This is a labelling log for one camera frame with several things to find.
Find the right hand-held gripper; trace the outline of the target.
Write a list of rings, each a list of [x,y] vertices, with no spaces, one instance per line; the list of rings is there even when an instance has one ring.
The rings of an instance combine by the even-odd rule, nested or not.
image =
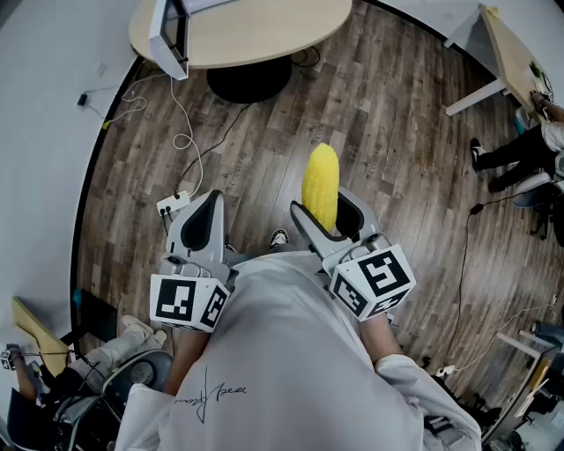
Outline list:
[[[391,245],[373,210],[352,191],[338,188],[337,231],[332,236],[301,203],[290,204],[302,238],[330,278],[329,292],[363,322],[400,304],[416,281],[402,248]]]

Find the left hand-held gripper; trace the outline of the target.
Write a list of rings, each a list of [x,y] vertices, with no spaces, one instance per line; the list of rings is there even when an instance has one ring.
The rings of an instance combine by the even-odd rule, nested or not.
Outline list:
[[[224,195],[212,190],[174,217],[160,272],[151,275],[150,319],[170,327],[212,333],[239,272],[223,263]]]

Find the yellow corn cob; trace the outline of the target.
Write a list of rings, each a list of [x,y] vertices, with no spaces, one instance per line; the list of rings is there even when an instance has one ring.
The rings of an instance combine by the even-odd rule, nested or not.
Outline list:
[[[338,156],[332,147],[321,143],[313,150],[306,165],[301,203],[327,232],[332,231],[337,220],[338,187]]]

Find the white microwave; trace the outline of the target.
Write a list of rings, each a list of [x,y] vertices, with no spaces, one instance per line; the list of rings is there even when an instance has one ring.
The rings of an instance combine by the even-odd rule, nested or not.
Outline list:
[[[152,59],[175,80],[189,76],[189,19],[236,0],[156,0],[149,30]]]

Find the person's right forearm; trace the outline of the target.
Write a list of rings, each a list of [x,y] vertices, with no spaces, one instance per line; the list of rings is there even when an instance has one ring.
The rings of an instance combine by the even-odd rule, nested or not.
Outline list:
[[[385,313],[360,323],[360,339],[377,373],[382,362],[389,363],[404,356]]]

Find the person's left forearm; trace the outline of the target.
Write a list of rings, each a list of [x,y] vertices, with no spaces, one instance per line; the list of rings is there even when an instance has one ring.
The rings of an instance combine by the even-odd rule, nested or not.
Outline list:
[[[202,357],[210,339],[205,332],[184,330],[179,339],[163,392],[176,396],[190,368]]]

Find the white power strip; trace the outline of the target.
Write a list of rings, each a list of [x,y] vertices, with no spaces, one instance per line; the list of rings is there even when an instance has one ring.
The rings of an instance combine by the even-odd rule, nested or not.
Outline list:
[[[161,217],[165,217],[166,215],[174,211],[180,211],[184,209],[189,204],[190,196],[186,190],[183,190],[180,193],[173,194],[165,199],[158,201],[156,206],[159,215]]]

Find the black flat monitor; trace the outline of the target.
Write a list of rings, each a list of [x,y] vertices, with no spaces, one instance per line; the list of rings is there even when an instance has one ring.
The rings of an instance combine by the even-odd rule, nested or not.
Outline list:
[[[103,342],[116,338],[117,310],[84,289],[75,289],[72,300],[76,307],[77,327],[73,337],[91,334]]]

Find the person's white shirt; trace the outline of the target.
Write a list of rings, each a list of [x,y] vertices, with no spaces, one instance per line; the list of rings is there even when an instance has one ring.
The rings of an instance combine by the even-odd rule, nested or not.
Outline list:
[[[241,264],[176,396],[133,387],[115,451],[480,451],[477,422],[407,356],[379,372],[312,255]]]

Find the grey office chair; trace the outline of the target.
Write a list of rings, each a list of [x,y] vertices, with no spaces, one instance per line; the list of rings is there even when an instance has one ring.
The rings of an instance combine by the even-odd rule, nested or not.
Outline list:
[[[52,451],[113,451],[131,388],[143,384],[161,391],[171,364],[166,351],[143,351],[115,369],[99,395],[65,400],[54,417]]]
[[[531,236],[545,240],[549,225],[553,225],[556,240],[564,248],[564,152],[556,156],[554,176],[540,172],[525,179],[518,185],[512,204],[538,214]]]

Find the wooden board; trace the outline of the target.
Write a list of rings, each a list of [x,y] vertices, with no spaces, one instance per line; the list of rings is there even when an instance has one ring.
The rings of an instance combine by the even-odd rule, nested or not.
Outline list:
[[[45,367],[53,376],[60,374],[68,363],[69,347],[54,336],[17,297],[12,299],[12,313],[15,325],[35,339]]]

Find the round wooden table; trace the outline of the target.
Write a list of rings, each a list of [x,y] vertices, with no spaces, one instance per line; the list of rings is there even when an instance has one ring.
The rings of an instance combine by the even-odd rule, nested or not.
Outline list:
[[[129,25],[131,46],[152,62],[149,30],[155,2],[143,0]],[[288,83],[293,55],[334,34],[351,10],[352,0],[236,0],[194,13],[189,72],[205,70],[212,92],[228,102],[270,99]]]

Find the wooden desk white legs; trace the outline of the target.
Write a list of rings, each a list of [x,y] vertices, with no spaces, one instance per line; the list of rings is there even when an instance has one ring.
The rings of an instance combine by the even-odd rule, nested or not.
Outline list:
[[[532,92],[539,88],[545,90],[548,88],[547,74],[536,57],[502,22],[494,7],[480,4],[478,9],[444,41],[444,47],[451,47],[457,36],[471,29],[478,20],[482,20],[486,27],[498,75],[491,83],[446,107],[445,114],[456,115],[498,92],[504,92],[504,94],[512,94],[532,118],[538,120],[547,117],[546,113],[535,108],[531,99]]]

